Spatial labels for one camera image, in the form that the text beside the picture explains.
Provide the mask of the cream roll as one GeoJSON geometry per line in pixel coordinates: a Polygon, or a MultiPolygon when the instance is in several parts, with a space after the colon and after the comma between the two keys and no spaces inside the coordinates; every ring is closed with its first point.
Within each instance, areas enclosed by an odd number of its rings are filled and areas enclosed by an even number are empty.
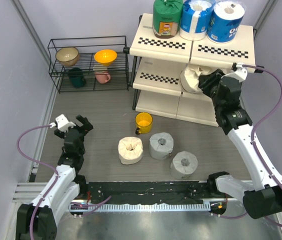
{"type": "Polygon", "coordinates": [[[183,89],[190,94],[201,94],[199,77],[211,74],[215,69],[206,66],[188,64],[180,74],[183,89]]]}
{"type": "Polygon", "coordinates": [[[138,163],[143,155],[143,143],[138,137],[124,137],[119,140],[118,157],[123,165],[133,165],[138,163]]]}

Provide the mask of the white roll blue base wrap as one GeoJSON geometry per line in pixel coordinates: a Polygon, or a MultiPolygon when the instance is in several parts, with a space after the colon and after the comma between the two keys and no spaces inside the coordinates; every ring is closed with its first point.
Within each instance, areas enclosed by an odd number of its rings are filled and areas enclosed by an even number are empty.
{"type": "Polygon", "coordinates": [[[246,6],[237,0],[216,1],[207,29],[208,38],[218,44],[231,42],[246,13],[246,6]]]}

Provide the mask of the blue striped plastic-wrapped roll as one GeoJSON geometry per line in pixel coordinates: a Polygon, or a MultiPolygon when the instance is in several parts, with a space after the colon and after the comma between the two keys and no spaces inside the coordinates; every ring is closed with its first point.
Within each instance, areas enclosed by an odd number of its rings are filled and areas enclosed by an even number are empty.
{"type": "Polygon", "coordinates": [[[180,21],[180,36],[189,41],[202,40],[206,36],[214,5],[214,0],[186,0],[180,21]]]}

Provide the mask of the green paper towel roll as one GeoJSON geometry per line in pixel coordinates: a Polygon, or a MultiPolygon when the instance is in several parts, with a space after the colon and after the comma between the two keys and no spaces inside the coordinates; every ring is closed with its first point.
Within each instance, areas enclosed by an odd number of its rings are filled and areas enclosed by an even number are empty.
{"type": "Polygon", "coordinates": [[[153,3],[152,29],[160,39],[177,35],[183,12],[182,0],[155,0],[153,3]]]}

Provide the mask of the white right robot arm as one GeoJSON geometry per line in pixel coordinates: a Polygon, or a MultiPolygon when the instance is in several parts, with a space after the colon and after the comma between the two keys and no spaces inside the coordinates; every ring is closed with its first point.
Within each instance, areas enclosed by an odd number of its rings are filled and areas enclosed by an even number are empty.
{"type": "Polygon", "coordinates": [[[217,69],[199,77],[198,87],[212,100],[216,122],[237,148],[252,180],[248,184],[228,172],[217,172],[208,176],[206,190],[214,198],[226,194],[237,199],[251,218],[259,219],[282,212],[282,175],[256,135],[258,125],[241,106],[242,82],[247,75],[244,65],[228,74],[217,69]]]}

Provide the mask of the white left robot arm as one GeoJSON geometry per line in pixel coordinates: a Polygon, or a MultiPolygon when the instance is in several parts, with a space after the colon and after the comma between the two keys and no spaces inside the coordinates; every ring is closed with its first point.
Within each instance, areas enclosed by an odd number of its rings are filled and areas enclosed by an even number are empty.
{"type": "Polygon", "coordinates": [[[88,192],[86,178],[79,174],[84,163],[84,140],[93,125],[86,117],[76,116],[81,124],[61,114],[47,127],[63,139],[62,153],[53,167],[53,175],[43,190],[30,203],[20,205],[16,216],[17,240],[54,240],[58,224],[70,203],[83,199],[88,192]]]}

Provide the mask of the cream three-tier shelf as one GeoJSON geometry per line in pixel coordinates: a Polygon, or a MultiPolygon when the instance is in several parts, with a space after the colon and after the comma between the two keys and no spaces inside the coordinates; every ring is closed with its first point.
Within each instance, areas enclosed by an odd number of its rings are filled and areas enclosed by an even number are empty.
{"type": "Polygon", "coordinates": [[[230,70],[233,63],[254,65],[253,27],[240,25],[234,40],[218,44],[208,37],[199,41],[180,35],[158,38],[152,23],[151,13],[141,15],[131,47],[124,50],[134,57],[133,110],[216,127],[212,100],[202,93],[186,92],[181,73],[188,64],[225,70],[230,70]]]}

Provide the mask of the cream wrapped roll front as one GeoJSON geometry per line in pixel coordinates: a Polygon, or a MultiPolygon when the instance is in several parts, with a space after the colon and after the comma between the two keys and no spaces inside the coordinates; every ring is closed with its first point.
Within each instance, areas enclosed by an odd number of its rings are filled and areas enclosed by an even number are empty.
{"type": "Polygon", "coordinates": [[[119,140],[118,157],[123,165],[133,165],[138,163],[143,155],[143,143],[138,137],[124,137],[119,140]]]}

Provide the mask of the dark green mug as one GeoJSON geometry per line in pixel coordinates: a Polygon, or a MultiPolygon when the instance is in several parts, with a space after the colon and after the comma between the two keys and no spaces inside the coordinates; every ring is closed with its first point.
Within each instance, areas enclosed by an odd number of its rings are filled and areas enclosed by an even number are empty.
{"type": "Polygon", "coordinates": [[[75,68],[68,70],[67,76],[68,76],[71,84],[75,88],[82,88],[86,85],[86,80],[84,78],[83,71],[78,67],[75,67],[75,68]]]}

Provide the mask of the pink mug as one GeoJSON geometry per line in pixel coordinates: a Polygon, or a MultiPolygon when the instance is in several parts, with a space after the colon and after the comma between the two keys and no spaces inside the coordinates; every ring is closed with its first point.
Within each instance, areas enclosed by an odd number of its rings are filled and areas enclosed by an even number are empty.
{"type": "Polygon", "coordinates": [[[106,84],[111,80],[111,75],[108,72],[108,68],[102,64],[95,64],[93,66],[93,72],[96,80],[100,84],[106,84]]]}

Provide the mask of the yellow mug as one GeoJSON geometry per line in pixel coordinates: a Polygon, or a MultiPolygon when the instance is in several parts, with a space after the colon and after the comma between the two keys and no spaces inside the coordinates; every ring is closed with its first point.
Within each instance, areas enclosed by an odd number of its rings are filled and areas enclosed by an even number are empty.
{"type": "Polygon", "coordinates": [[[147,134],[151,131],[153,125],[153,117],[148,112],[140,112],[135,117],[135,134],[147,134]]]}

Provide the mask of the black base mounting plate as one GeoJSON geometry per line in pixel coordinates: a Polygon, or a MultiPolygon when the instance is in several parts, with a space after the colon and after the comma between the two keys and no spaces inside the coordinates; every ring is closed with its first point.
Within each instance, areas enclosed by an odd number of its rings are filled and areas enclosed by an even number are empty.
{"type": "Polygon", "coordinates": [[[212,193],[205,181],[110,181],[89,182],[87,189],[93,204],[113,205],[185,205],[201,204],[204,199],[224,199],[224,193],[212,193]]]}

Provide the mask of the orange bowl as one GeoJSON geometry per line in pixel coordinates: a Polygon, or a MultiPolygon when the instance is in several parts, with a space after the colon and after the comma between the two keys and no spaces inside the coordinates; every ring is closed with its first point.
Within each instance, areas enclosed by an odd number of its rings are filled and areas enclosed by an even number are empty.
{"type": "Polygon", "coordinates": [[[117,59],[117,52],[112,49],[100,50],[94,55],[94,60],[103,65],[110,66],[117,59]]]}

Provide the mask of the beige ceramic bowl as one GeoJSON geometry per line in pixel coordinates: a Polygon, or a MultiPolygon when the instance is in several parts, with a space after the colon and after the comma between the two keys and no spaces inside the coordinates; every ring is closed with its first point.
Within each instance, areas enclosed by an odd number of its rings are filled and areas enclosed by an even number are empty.
{"type": "Polygon", "coordinates": [[[56,60],[64,67],[74,66],[80,58],[80,53],[75,47],[63,47],[55,54],[56,60]]]}

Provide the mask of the grey wrapped roll rear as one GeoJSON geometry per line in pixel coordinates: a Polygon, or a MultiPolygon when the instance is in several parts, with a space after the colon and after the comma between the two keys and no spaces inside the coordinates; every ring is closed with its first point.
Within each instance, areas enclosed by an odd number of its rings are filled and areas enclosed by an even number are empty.
{"type": "Polygon", "coordinates": [[[166,160],[174,149],[174,139],[167,132],[153,134],[149,139],[149,153],[153,159],[166,160]]]}

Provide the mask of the grey wrapped roll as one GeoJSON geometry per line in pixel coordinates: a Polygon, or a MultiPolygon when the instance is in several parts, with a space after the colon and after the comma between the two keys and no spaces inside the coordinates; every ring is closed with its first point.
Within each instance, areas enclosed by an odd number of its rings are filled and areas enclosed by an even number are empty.
{"type": "Polygon", "coordinates": [[[149,139],[149,153],[153,159],[166,160],[174,149],[174,139],[167,132],[153,134],[149,139]]]}
{"type": "Polygon", "coordinates": [[[189,178],[198,167],[197,157],[188,152],[178,152],[170,164],[170,174],[177,180],[189,178]]]}

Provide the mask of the grey wrapped roll front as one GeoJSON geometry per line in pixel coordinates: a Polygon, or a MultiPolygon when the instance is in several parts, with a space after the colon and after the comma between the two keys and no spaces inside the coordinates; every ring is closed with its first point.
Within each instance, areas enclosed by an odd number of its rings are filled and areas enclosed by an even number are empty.
{"type": "Polygon", "coordinates": [[[177,180],[189,178],[198,167],[197,157],[188,152],[178,152],[170,164],[170,174],[177,180]]]}

